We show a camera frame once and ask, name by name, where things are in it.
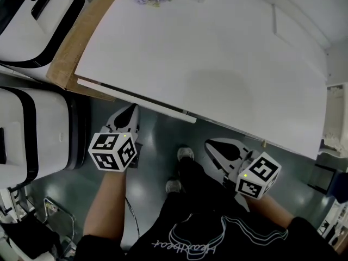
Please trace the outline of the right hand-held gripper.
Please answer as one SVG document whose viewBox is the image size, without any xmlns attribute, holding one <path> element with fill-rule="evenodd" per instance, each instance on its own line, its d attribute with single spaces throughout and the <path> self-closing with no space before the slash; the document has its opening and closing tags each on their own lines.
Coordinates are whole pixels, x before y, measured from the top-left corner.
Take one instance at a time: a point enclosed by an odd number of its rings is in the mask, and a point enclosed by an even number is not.
<svg viewBox="0 0 348 261">
<path fill-rule="evenodd" d="M 226 189 L 257 200 L 274 185 L 282 168 L 266 152 L 251 150 L 236 139 L 208 139 L 204 149 L 216 168 L 224 173 Z"/>
</svg>

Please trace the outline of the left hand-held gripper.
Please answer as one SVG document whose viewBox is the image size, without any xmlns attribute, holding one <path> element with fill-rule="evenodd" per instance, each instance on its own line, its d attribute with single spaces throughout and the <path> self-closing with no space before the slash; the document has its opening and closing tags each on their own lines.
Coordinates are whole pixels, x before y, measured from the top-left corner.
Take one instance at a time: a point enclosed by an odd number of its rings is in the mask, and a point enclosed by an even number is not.
<svg viewBox="0 0 348 261">
<path fill-rule="evenodd" d="M 101 171 L 137 169 L 142 144 L 137 142 L 140 109 L 135 103 L 119 109 L 92 137 L 88 152 Z"/>
</svg>

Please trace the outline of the white desk drawer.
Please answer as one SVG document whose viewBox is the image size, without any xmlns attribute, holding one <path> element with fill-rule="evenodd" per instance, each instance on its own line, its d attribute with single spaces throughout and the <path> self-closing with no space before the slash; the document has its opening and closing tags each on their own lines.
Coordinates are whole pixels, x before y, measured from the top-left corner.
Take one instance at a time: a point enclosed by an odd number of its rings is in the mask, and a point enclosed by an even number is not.
<svg viewBox="0 0 348 261">
<path fill-rule="evenodd" d="M 136 103 L 136 104 L 138 104 L 141 107 L 144 107 L 144 108 L 156 111 L 158 113 L 167 115 L 169 117 L 180 119 L 180 120 L 183 120 L 183 121 L 186 121 L 186 122 L 189 122 L 189 123 L 195 123 L 196 122 L 196 118 L 195 117 L 192 117 L 192 116 L 189 116 L 187 114 L 184 114 L 182 111 L 173 110 L 173 109 L 170 109 L 168 107 L 160 106 L 157 103 L 149 102 L 149 101 L 144 100 L 142 98 L 137 98 L 135 96 L 125 94 L 124 92 L 116 91 L 114 89 L 111 89 L 111 88 L 108 88 L 108 87 L 105 87 L 105 86 L 102 86 L 102 85 L 98 85 L 98 84 L 95 84 L 95 83 L 92 83 L 92 82 L 88 82 L 87 80 L 84 80 L 84 79 L 80 79 L 79 78 L 77 80 L 77 83 L 79 85 L 84 86 L 84 87 L 87 87 L 87 88 L 90 88 L 90 89 L 102 92 L 104 94 L 113 96 L 115 98 L 119 98 L 121 100 L 130 102 L 130 103 Z"/>
</svg>

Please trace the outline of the person's left forearm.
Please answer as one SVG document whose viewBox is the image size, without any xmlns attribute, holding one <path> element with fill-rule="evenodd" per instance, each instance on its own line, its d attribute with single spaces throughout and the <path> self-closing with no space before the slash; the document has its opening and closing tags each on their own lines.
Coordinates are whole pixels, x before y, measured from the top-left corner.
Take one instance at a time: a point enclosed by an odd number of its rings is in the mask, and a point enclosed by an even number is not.
<svg viewBox="0 0 348 261">
<path fill-rule="evenodd" d="M 121 243 L 125 227 L 126 173 L 106 172 L 86 216 L 83 235 Z"/>
</svg>

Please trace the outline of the white desk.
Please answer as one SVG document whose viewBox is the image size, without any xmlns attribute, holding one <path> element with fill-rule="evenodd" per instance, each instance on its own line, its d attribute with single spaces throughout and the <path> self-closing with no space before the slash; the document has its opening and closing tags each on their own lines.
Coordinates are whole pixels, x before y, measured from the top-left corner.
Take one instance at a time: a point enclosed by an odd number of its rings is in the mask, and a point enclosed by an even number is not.
<svg viewBox="0 0 348 261">
<path fill-rule="evenodd" d="M 315 159 L 327 71 L 319 43 L 263 0 L 114 0 L 76 75 L 79 85 Z"/>
</svg>

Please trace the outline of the person's black trousers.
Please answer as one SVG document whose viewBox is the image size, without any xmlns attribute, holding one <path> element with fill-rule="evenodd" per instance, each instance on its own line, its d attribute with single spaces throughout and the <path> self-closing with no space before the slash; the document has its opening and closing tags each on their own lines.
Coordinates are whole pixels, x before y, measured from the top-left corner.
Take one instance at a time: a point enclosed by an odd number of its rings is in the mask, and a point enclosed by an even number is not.
<svg viewBox="0 0 348 261">
<path fill-rule="evenodd" d="M 215 213 L 241 216 L 247 210 L 203 167 L 189 157 L 178 163 L 179 181 L 185 192 L 170 192 L 161 209 L 161 215 L 183 218 L 191 213 Z"/>
</svg>

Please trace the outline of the person's white shoe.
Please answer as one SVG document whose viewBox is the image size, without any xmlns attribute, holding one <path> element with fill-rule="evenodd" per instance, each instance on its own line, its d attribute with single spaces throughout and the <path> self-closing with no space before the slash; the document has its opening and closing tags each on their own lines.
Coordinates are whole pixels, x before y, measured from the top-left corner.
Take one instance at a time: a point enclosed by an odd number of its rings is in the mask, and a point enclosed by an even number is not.
<svg viewBox="0 0 348 261">
<path fill-rule="evenodd" d="M 177 151 L 177 159 L 178 161 L 183 160 L 184 158 L 189 158 L 194 160 L 194 152 L 190 147 L 180 147 Z"/>
<path fill-rule="evenodd" d="M 169 179 L 165 185 L 165 191 L 167 194 L 176 192 L 180 193 L 182 191 L 182 184 L 179 179 Z"/>
</svg>

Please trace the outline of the person's black printed shirt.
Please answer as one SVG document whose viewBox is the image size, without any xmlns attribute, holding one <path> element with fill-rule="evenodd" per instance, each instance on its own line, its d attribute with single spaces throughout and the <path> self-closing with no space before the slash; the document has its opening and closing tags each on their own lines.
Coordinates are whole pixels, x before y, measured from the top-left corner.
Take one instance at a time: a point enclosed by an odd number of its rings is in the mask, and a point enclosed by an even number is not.
<svg viewBox="0 0 348 261">
<path fill-rule="evenodd" d="M 305 219 L 288 228 L 251 213 L 191 213 L 160 217 L 128 252 L 106 238 L 86 235 L 73 261 L 341 261 Z"/>
</svg>

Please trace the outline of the white and black robot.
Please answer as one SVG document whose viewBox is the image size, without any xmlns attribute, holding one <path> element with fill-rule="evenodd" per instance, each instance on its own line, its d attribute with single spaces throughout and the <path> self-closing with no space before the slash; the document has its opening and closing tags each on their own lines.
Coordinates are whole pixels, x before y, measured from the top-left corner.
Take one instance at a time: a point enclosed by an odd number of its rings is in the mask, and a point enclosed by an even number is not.
<svg viewBox="0 0 348 261">
<path fill-rule="evenodd" d="M 0 0 L 0 64 L 50 64 L 87 0 Z"/>
<path fill-rule="evenodd" d="M 0 189 L 79 168 L 89 113 L 79 95 L 0 86 Z"/>
</svg>

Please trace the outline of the white ornate side table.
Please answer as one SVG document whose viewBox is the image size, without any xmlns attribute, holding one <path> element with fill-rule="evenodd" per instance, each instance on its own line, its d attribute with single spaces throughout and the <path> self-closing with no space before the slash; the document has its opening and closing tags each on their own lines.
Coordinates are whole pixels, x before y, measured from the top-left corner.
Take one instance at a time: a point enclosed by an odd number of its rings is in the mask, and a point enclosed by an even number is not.
<svg viewBox="0 0 348 261">
<path fill-rule="evenodd" d="M 327 87 L 324 130 L 318 154 L 348 159 L 348 82 Z"/>
</svg>

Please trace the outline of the brown cardboard box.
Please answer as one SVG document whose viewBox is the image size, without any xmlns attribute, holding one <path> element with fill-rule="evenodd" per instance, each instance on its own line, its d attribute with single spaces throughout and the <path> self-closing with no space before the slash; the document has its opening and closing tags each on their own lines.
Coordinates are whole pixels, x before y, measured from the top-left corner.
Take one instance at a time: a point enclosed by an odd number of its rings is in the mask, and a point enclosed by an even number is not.
<svg viewBox="0 0 348 261">
<path fill-rule="evenodd" d="M 65 36 L 46 73 L 49 81 L 62 89 L 106 101 L 115 98 L 97 90 L 78 84 L 75 75 L 81 56 L 99 22 L 114 0 L 93 0 L 78 16 L 76 22 Z"/>
</svg>

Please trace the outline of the white hutch shelf unit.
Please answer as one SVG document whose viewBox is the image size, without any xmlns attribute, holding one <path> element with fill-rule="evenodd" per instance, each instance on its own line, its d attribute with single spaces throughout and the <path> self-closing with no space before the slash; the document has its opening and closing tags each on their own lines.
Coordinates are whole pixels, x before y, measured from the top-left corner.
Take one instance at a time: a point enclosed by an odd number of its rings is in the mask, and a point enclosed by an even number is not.
<svg viewBox="0 0 348 261">
<path fill-rule="evenodd" d="M 192 0 L 203 57 L 295 60 L 327 71 L 327 49 L 348 37 L 348 0 Z"/>
</svg>

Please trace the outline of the black frame chair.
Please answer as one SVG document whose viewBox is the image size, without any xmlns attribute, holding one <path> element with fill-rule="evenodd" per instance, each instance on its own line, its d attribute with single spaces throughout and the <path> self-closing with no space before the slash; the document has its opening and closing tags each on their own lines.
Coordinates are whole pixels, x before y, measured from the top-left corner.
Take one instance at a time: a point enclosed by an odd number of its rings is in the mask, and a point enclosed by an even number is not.
<svg viewBox="0 0 348 261">
<path fill-rule="evenodd" d="M 340 204 L 348 202 L 348 172 L 315 164 L 307 185 Z"/>
</svg>

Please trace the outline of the metal frame chair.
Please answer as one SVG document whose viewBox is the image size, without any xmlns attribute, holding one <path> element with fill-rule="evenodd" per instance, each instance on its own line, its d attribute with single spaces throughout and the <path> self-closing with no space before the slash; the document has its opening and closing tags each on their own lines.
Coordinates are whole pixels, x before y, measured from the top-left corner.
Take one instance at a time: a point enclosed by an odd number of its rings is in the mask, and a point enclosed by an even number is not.
<svg viewBox="0 0 348 261">
<path fill-rule="evenodd" d="M 69 230 L 70 235 L 59 236 L 59 246 L 56 246 L 57 249 L 57 260 L 69 260 L 69 252 L 76 249 L 74 239 L 76 236 L 76 218 L 73 214 L 71 214 L 65 207 L 63 207 L 60 203 L 53 200 L 51 197 L 45 197 L 43 200 L 44 203 L 44 211 L 45 217 L 43 224 L 46 225 L 50 230 L 55 231 L 55 228 L 49 224 L 49 220 L 51 217 L 55 215 L 65 215 L 69 218 L 71 229 Z"/>
</svg>

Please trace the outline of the metal frame side table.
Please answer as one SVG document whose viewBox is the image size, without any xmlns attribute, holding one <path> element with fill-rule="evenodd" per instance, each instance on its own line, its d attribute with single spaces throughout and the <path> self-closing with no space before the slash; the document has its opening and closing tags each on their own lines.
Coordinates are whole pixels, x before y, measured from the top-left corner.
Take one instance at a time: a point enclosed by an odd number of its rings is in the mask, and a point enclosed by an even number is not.
<svg viewBox="0 0 348 261">
<path fill-rule="evenodd" d="M 0 190 L 0 222 L 17 223 L 32 212 L 35 207 L 26 187 Z"/>
</svg>

